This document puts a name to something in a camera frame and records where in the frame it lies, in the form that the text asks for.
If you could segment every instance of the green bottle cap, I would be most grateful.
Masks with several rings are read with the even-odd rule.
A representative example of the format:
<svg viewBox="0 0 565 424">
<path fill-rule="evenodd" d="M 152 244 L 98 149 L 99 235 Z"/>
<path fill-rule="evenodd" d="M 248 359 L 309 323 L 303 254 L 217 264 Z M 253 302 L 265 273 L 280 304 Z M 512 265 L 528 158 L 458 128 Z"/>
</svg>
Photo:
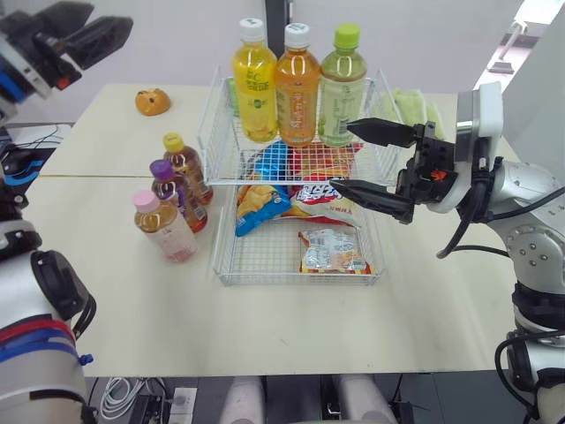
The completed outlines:
<svg viewBox="0 0 565 424">
<path fill-rule="evenodd" d="M 357 24 L 341 24 L 335 30 L 334 45 L 338 49 L 356 49 L 359 47 L 361 28 Z"/>
</svg>

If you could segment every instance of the floor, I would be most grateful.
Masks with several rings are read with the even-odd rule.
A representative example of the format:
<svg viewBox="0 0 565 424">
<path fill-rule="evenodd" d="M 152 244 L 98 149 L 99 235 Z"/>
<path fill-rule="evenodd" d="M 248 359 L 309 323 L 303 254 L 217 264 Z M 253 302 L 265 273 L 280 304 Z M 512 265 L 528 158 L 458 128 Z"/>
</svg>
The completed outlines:
<svg viewBox="0 0 565 424">
<path fill-rule="evenodd" d="M 374 376 L 385 398 L 393 397 L 398 377 L 398 374 Z M 106 381 L 101 378 L 96 385 L 92 405 L 100 404 Z M 93 382 L 94 378 L 87 379 L 89 389 Z M 214 424 L 219 419 L 231 377 L 175 377 L 165 382 L 169 388 L 198 387 L 192 424 Z M 267 377 L 268 424 L 318 420 L 319 384 L 318 375 Z M 403 377 L 401 396 L 403 401 L 413 404 L 416 424 L 514 424 L 522 422 L 524 417 L 523 408 L 504 390 L 494 371 L 407 374 Z M 129 414 L 112 422 L 129 424 Z"/>
</svg>

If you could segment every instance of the white wire basket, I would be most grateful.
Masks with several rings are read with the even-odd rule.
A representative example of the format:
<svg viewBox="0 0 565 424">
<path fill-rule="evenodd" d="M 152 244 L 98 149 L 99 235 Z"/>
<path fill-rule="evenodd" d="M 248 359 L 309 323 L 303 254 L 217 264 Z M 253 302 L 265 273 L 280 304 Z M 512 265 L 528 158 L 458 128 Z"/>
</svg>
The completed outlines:
<svg viewBox="0 0 565 424">
<path fill-rule="evenodd" d="M 226 285 L 234 284 L 374 284 L 385 270 L 376 226 L 370 212 L 354 209 L 359 227 L 313 223 L 298 218 L 269 220 L 258 228 L 236 237 L 236 190 L 222 209 L 215 241 L 214 271 Z M 370 274 L 305 274 L 300 263 L 306 247 L 300 231 L 332 228 L 354 237 L 360 253 L 371 268 Z"/>
<path fill-rule="evenodd" d="M 300 176 L 298 167 L 290 159 L 280 172 L 279 179 L 252 178 L 255 162 L 263 151 L 280 140 L 277 136 L 268 143 L 249 140 L 242 131 L 241 120 L 234 116 L 230 94 L 230 78 L 223 78 L 218 68 L 212 81 L 207 103 L 200 120 L 198 141 L 203 154 L 204 177 L 210 185 L 306 185 L 311 181 Z M 382 71 L 374 79 L 367 79 L 361 117 L 380 117 L 402 123 L 398 109 L 393 101 L 387 81 Z M 347 163 L 350 179 L 364 179 L 383 186 L 394 186 L 399 171 L 397 146 L 387 148 L 364 143 L 358 137 L 351 142 L 352 163 Z M 347 148 L 326 148 L 316 134 L 313 144 L 304 155 L 305 159 L 320 160 L 320 157 L 341 155 Z"/>
</svg>

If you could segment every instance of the pink bottle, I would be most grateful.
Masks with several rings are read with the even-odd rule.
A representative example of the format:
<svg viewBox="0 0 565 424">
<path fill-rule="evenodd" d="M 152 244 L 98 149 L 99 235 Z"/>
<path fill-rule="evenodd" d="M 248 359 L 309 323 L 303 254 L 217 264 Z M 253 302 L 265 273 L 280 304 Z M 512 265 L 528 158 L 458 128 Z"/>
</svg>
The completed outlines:
<svg viewBox="0 0 565 424">
<path fill-rule="evenodd" d="M 198 250 L 191 228 L 172 203 L 160 201 L 150 190 L 142 190 L 133 196 L 133 205 L 138 210 L 135 224 L 167 259 L 184 262 Z"/>
</svg>

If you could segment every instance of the robotic arm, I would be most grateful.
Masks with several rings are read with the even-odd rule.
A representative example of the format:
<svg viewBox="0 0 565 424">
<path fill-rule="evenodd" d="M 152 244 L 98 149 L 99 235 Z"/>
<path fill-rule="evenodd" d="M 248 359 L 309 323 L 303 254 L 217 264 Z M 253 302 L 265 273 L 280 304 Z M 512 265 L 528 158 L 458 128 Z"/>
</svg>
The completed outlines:
<svg viewBox="0 0 565 424">
<path fill-rule="evenodd" d="M 45 98 L 80 78 L 63 54 L 85 70 L 124 45 L 132 20 L 85 26 L 93 8 L 62 2 L 0 19 L 0 125 L 29 95 Z M 62 254 L 37 250 L 41 237 L 21 215 L 26 205 L 0 170 L 0 422 L 94 423 L 82 372 L 92 357 L 75 344 L 96 302 Z"/>
<path fill-rule="evenodd" d="M 530 418 L 565 422 L 565 187 L 535 165 L 494 156 L 502 129 L 500 84 L 459 94 L 455 144 L 437 140 L 432 122 L 409 127 L 368 118 L 348 129 L 372 144 L 415 146 L 415 153 L 399 172 L 395 193 L 365 181 L 331 181 L 338 192 L 406 224 L 416 204 L 438 213 L 456 208 L 461 222 L 438 258 L 474 249 L 513 261 L 516 329 L 497 348 L 495 365 Z M 459 246 L 470 223 L 496 231 L 506 251 Z M 512 384 L 501 369 L 504 349 Z M 534 393 L 535 403 L 516 389 Z"/>
</svg>

